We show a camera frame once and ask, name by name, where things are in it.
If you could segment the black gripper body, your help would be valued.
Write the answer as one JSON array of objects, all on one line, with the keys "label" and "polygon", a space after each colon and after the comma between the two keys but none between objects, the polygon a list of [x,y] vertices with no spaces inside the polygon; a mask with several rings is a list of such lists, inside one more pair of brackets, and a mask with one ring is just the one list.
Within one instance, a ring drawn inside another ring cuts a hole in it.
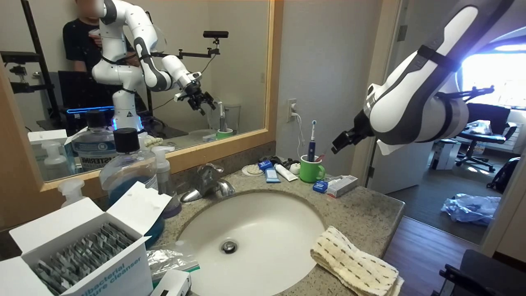
[{"label": "black gripper body", "polygon": [[356,146],[360,144],[363,139],[368,139],[373,136],[371,126],[368,118],[360,113],[355,119],[353,119],[353,127],[350,131],[343,131],[333,142],[330,147],[330,152],[333,155],[337,155],[338,152],[342,152],[343,149],[350,147],[350,146]]}]

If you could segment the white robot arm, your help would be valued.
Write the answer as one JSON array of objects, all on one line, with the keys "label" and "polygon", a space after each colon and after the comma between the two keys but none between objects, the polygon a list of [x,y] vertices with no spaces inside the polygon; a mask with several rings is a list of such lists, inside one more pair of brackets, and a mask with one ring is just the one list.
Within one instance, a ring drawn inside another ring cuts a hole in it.
[{"label": "white robot arm", "polygon": [[468,122],[467,95],[442,86],[514,0],[457,0],[430,44],[406,57],[383,85],[370,85],[350,131],[330,146],[340,150],[373,137],[383,155],[401,147],[455,137]]}]

